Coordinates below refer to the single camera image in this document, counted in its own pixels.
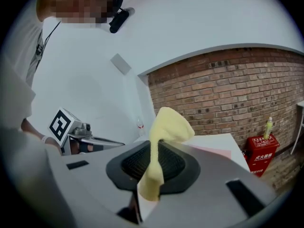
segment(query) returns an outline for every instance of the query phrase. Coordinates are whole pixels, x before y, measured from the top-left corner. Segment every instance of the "white table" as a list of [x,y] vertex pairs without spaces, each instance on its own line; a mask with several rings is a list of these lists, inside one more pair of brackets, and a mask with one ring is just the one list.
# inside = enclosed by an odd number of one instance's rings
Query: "white table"
[[302,129],[302,127],[304,127],[304,123],[303,123],[303,118],[304,118],[304,101],[299,102],[297,105],[302,108],[302,117],[301,117],[301,122],[300,122],[298,136],[297,136],[297,138],[295,140],[295,144],[294,144],[293,149],[291,150],[290,154],[293,154],[293,152],[295,150],[296,143],[299,140],[301,129]]
[[[136,141],[143,140],[148,140],[148,137],[142,136]],[[231,151],[231,160],[250,172],[242,151],[240,150],[239,146],[237,145],[230,133],[194,136],[190,140],[184,142],[184,144],[190,144],[195,145],[197,147],[205,147],[216,150],[229,150]]]

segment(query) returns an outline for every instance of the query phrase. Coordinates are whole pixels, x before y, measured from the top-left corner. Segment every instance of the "white shirt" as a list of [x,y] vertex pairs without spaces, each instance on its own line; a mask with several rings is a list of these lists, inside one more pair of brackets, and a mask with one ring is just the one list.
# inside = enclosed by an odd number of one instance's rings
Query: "white shirt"
[[42,26],[36,12],[37,0],[30,0],[12,25],[0,53],[0,127],[19,128],[31,116],[31,90],[43,46]]

